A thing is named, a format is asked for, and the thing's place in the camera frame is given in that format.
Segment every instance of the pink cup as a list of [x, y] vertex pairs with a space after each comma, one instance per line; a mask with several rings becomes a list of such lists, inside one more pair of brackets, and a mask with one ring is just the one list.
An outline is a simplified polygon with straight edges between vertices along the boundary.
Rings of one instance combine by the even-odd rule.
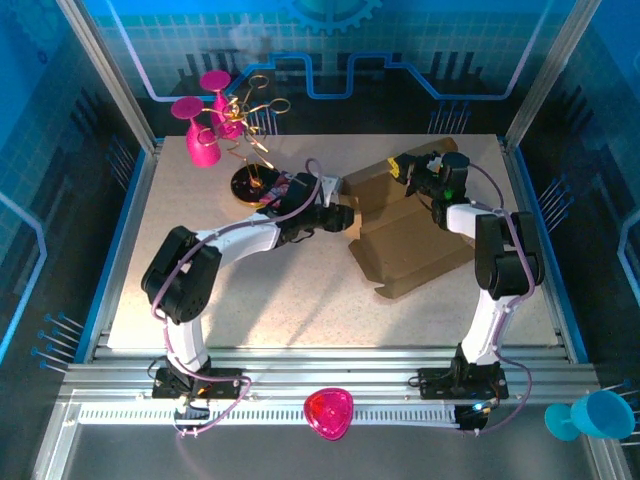
[[202, 112], [204, 102], [197, 97], [184, 97], [171, 106], [171, 114], [180, 120], [189, 120], [187, 130], [187, 150], [196, 167], [212, 167], [222, 157], [218, 139], [211, 128], [196, 121]]
[[229, 83], [231, 83], [231, 76], [223, 70], [211, 70], [200, 79], [200, 86], [216, 95], [212, 106], [215, 112], [211, 112], [211, 123], [217, 127], [220, 138], [234, 139], [242, 134], [243, 125], [240, 122], [231, 123], [223, 113], [216, 113], [228, 111], [229, 100], [222, 90], [229, 86]]

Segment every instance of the red heart-shaped box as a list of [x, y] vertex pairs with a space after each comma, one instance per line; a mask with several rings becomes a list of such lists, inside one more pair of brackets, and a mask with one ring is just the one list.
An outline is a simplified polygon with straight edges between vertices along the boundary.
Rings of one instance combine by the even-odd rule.
[[340, 440], [353, 420], [353, 397], [341, 388], [325, 388], [304, 402], [304, 416], [318, 435]]

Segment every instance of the flattened cardboard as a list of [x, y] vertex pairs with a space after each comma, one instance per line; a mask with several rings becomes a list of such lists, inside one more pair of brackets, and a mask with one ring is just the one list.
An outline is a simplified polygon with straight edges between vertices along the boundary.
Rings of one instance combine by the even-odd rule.
[[[406, 153], [457, 151], [444, 138]], [[456, 234], [440, 229], [431, 212], [389, 173], [386, 160], [344, 178], [343, 193], [359, 212], [359, 239], [349, 245], [367, 280], [381, 283], [375, 291], [398, 298], [473, 259], [473, 249]]]

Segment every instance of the aluminum frame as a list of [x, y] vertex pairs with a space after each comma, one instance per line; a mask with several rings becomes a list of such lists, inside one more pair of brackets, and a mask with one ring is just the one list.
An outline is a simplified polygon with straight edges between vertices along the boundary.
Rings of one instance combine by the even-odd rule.
[[[544, 100], [548, 89], [555, 82], [561, 68], [573, 51], [584, 29], [588, 25], [600, 0], [577, 0], [570, 17], [563, 27], [562, 34], [554, 42], [547, 58], [548, 67], [538, 74], [530, 91], [529, 100], [509, 130], [507, 143], [512, 152], [533, 121], [537, 112], [535, 105]], [[97, 38], [95, 28], [86, 10], [80, 9], [73, 0], [58, 0], [58, 4], [69, 19], [76, 35], [116, 99], [126, 121], [133, 129], [143, 149], [154, 155], [155, 141], [148, 124], [137, 106], [130, 90], [124, 84], [117, 67], [109, 60], [104, 44]], [[135, 215], [127, 220], [123, 239], [120, 242], [119, 265], [127, 257], [127, 251], [133, 248], [135, 233], [142, 217], [142, 210], [150, 188], [150, 181], [140, 182], [136, 186]], [[526, 200], [523, 191], [521, 200]], [[112, 287], [117, 287], [117, 274], [111, 275]], [[99, 328], [108, 328], [112, 319], [113, 302], [105, 305], [99, 315]], [[548, 404], [552, 402], [571, 403], [580, 396], [599, 387], [593, 367], [589, 364], [572, 364], [575, 351], [572, 352], [570, 337], [563, 330], [562, 309], [552, 304], [560, 321], [558, 329], [566, 343], [545, 348], [505, 348], [504, 354], [526, 363], [532, 369], [534, 388], [530, 402]], [[146, 374], [150, 358], [156, 353], [149, 350], [109, 350], [101, 340], [108, 330], [96, 335], [95, 355], [87, 358], [91, 364], [72, 364], [66, 373], [59, 397], [41, 445], [33, 473], [36, 479], [62, 478], [66, 468], [68, 454], [76, 440], [78, 425], [90, 416], [83, 416], [83, 409], [95, 409], [99, 405], [109, 404], [111, 412], [126, 411], [132, 405], [157, 405], [151, 400], [151, 382]], [[406, 383], [409, 376], [421, 367], [446, 367], [453, 355], [453, 348], [423, 349], [217, 349], [210, 351], [214, 363], [218, 366], [234, 366], [246, 369], [246, 373], [255, 380], [249, 402], [261, 409], [261, 401], [269, 408], [299, 407], [306, 397], [324, 387], [327, 383], [348, 388], [362, 409], [366, 406], [383, 406], [398, 411], [426, 408], [441, 405], [443, 402], [422, 401], [415, 389]], [[506, 405], [519, 401], [524, 388], [525, 376], [522, 372], [506, 368], [511, 397]], [[626, 480], [631, 475], [622, 454], [619, 442], [589, 439], [594, 466], [600, 478]]]
[[78, 352], [76, 360], [84, 363], [91, 362], [95, 349], [98, 345], [98, 341], [105, 328], [108, 328], [113, 319], [115, 318], [118, 303], [120, 301], [120, 295], [124, 287], [124, 279], [126, 277], [127, 268], [133, 255], [133, 248], [136, 243], [136, 237], [142, 221], [142, 215], [144, 214], [144, 208], [147, 204], [147, 198], [151, 190], [151, 184], [153, 182], [153, 175], [155, 173], [158, 159], [160, 158], [160, 152], [162, 151], [162, 144], [156, 147], [152, 154], [146, 154], [143, 159], [143, 164], [140, 169], [140, 175], [137, 178], [137, 182], [132, 186], [134, 188], [131, 206], [127, 212], [124, 227], [122, 229], [122, 235], [118, 239], [118, 246], [116, 249], [111, 270], [108, 273], [107, 281], [104, 285], [103, 297], [95, 314], [95, 321], [92, 325], [87, 325], [86, 328], [91, 328], [89, 332], [89, 341], [86, 346], [84, 354]]
[[[513, 193], [516, 198], [518, 207], [521, 210], [535, 212], [539, 207], [534, 203], [534, 201], [532, 201], [530, 196], [527, 195], [525, 179], [523, 178], [517, 159], [518, 152], [507, 151], [504, 144], [502, 148], [503, 159], [507, 168], [507, 173], [511, 181], [511, 187], [513, 188]], [[539, 228], [544, 228], [544, 224], [539, 225]], [[558, 293], [560, 286], [556, 283], [556, 279], [552, 274], [552, 269], [550, 268], [550, 262], [546, 249], [543, 247], [542, 250], [545, 271], [547, 272], [547, 274], [545, 275], [545, 280], [542, 283], [541, 288], [544, 292], [544, 298], [547, 304], [547, 309], [549, 310], [549, 316], [551, 317], [553, 326], [558, 330], [560, 337], [564, 341], [564, 346], [567, 351], [569, 361], [572, 363], [584, 362], [586, 359], [586, 351], [584, 349], [584, 345], [582, 345], [582, 340], [578, 339], [578, 345], [576, 345], [574, 343], [574, 340], [576, 340], [576, 338], [574, 335], [572, 335], [572, 328], [569, 327], [569, 322], [575, 324], [575, 318], [573, 318], [572, 312], [567, 311], [567, 309], [563, 308], [562, 306], [562, 301]]]

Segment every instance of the gear graphic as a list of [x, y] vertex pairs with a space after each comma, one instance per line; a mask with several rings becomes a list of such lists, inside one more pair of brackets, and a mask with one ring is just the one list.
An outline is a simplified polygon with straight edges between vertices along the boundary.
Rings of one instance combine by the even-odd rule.
[[382, 0], [280, 0], [280, 7], [301, 27], [327, 35], [336, 30], [346, 33], [349, 27], [360, 28], [360, 21], [370, 19], [372, 10], [381, 6]]
[[15, 19], [40, 48], [47, 47], [63, 26], [62, 13], [55, 0], [10, 0]]

